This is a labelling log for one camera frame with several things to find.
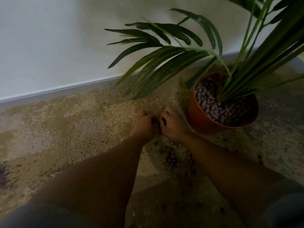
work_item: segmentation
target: person's right arm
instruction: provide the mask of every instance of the person's right arm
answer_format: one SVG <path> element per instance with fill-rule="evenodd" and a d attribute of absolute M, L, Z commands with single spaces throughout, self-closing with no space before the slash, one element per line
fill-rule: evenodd
<path fill-rule="evenodd" d="M 163 134 L 192 153 L 213 185 L 247 224 L 262 213 L 271 187 L 284 178 L 191 132 L 183 117 L 169 106 L 161 114 L 160 125 Z"/>

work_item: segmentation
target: pot rim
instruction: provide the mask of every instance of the pot rim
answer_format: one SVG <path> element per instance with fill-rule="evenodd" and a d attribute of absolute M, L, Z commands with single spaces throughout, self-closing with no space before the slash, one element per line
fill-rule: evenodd
<path fill-rule="evenodd" d="M 205 112 L 202 110 L 202 108 L 200 107 L 200 105 L 197 103 L 196 94 L 195 94 L 195 89 L 196 89 L 197 85 L 198 85 L 199 83 L 201 83 L 202 80 L 205 80 L 205 79 L 206 79 L 207 76 L 215 76 L 215 75 L 218 75 L 218 73 L 209 73 L 209 74 L 203 76 L 202 78 L 200 78 L 200 79 L 196 82 L 196 84 L 195 84 L 195 86 L 194 86 L 193 96 L 194 96 L 194 99 L 195 99 L 195 103 L 196 103 L 197 106 L 199 107 L 200 111 L 201 111 L 201 112 L 202 112 L 210 121 L 212 121 L 213 123 L 218 124 L 218 125 L 220 125 L 220 126 L 222 126 L 222 127 L 225 127 L 225 128 L 229 128 L 229 129 L 242 128 L 242 127 L 247 126 L 247 125 L 251 124 L 252 122 L 254 122 L 254 121 L 256 120 L 256 118 L 257 118 L 257 115 L 254 117 L 254 119 L 252 120 L 251 123 L 248 123 L 248 124 L 246 124 L 246 125 L 244 125 L 244 126 L 233 126 L 233 127 L 232 127 L 232 126 L 224 126 L 224 125 L 219 124 L 219 123 L 215 122 L 214 120 L 210 119 L 210 118 L 207 116 L 207 114 L 205 114 Z"/>

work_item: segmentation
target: person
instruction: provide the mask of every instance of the person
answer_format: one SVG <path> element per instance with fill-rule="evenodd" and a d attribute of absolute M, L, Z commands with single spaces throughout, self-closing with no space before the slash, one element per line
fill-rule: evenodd
<path fill-rule="evenodd" d="M 123 227 L 142 148 L 157 132 L 155 118 L 140 111 L 127 139 L 55 176 L 0 227 Z M 159 124 L 191 152 L 247 226 L 304 226 L 302 185 L 191 132 L 172 107 Z"/>

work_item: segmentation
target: brown plastic pot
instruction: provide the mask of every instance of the brown plastic pot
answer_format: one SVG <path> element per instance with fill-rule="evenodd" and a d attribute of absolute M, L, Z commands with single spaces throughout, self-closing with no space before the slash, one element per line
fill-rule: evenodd
<path fill-rule="evenodd" d="M 194 89 L 196 89 L 196 86 L 203 80 L 209 78 L 209 77 L 214 77 L 218 75 L 217 73 L 211 73 L 208 74 L 204 77 L 202 77 L 196 84 Z M 259 106 L 257 103 L 257 99 L 255 95 L 251 95 L 248 97 L 248 101 L 250 102 L 251 105 L 251 112 L 249 112 L 247 118 L 245 119 L 245 122 L 242 123 L 240 126 L 237 127 L 230 127 L 230 126 L 223 126 L 221 124 L 218 124 L 208 118 L 208 116 L 204 113 L 204 111 L 200 108 L 196 101 L 196 95 L 195 92 L 193 91 L 190 99 L 190 104 L 188 107 L 187 111 L 187 121 L 189 125 L 194 129 L 197 133 L 201 134 L 217 134 L 219 132 L 225 131 L 225 130 L 233 130 L 236 128 L 241 128 L 244 126 L 247 126 L 251 123 L 253 123 L 258 115 L 259 112 Z"/>

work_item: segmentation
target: baseboard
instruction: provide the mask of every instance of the baseboard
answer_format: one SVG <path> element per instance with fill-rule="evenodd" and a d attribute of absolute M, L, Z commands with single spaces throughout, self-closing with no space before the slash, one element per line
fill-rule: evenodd
<path fill-rule="evenodd" d="M 226 53 L 222 55 L 222 59 L 226 62 L 233 61 L 238 56 L 238 51 L 232 52 L 232 53 Z M 203 66 L 206 64 L 211 58 L 202 59 L 200 61 L 197 61 L 196 63 L 192 64 L 188 67 L 195 68 L 199 66 Z M 289 62 L 289 65 L 294 69 L 297 73 L 304 73 L 304 61 L 297 57 Z M 115 85 L 116 82 L 122 77 L 123 75 L 117 75 L 117 76 L 109 76 L 106 78 L 100 78 L 100 79 L 94 79 L 94 80 L 88 80 L 85 82 L 75 83 L 71 85 L 65 85 L 65 86 L 59 86 L 55 88 L 50 89 L 44 89 L 40 91 L 25 93 L 22 95 L 14 95 L 9 96 L 6 98 L 0 98 L 0 111 L 24 104 L 30 104 L 34 102 L 39 101 L 45 101 L 56 97 L 61 96 L 67 96 L 72 95 L 75 93 L 83 93 L 95 89 L 101 89 L 105 87 L 109 87 L 110 85 Z"/>

